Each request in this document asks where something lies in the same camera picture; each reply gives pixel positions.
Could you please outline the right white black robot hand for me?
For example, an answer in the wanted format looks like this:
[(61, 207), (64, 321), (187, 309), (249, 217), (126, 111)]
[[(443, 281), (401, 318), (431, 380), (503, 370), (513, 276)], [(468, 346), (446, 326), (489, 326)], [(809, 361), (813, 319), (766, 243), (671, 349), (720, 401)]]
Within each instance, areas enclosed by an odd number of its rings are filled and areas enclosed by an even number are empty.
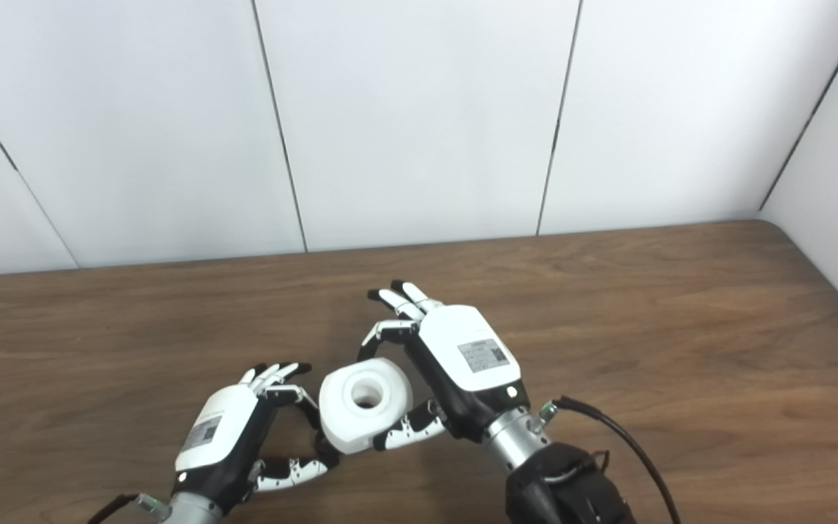
[(402, 345), (432, 392), (432, 398), (372, 438), (376, 450), (401, 448), (444, 431), (482, 444), (500, 416), (531, 407), (521, 365), (475, 306), (436, 301), (406, 281), (371, 289), (367, 296), (396, 317), (372, 326), (358, 361), (375, 358), (383, 343)]

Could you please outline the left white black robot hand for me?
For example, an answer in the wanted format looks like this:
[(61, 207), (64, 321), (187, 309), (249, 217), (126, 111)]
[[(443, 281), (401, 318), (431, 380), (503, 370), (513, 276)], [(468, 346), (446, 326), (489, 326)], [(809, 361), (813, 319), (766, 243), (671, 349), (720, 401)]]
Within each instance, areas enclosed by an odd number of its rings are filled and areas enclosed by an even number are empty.
[[(207, 398), (174, 461), (167, 523), (219, 523), (255, 494), (289, 490), (338, 467), (340, 454), (324, 434), (319, 406), (290, 382), (311, 369), (308, 362), (263, 362)], [(260, 454), (283, 408), (305, 415), (314, 432), (311, 456)]]

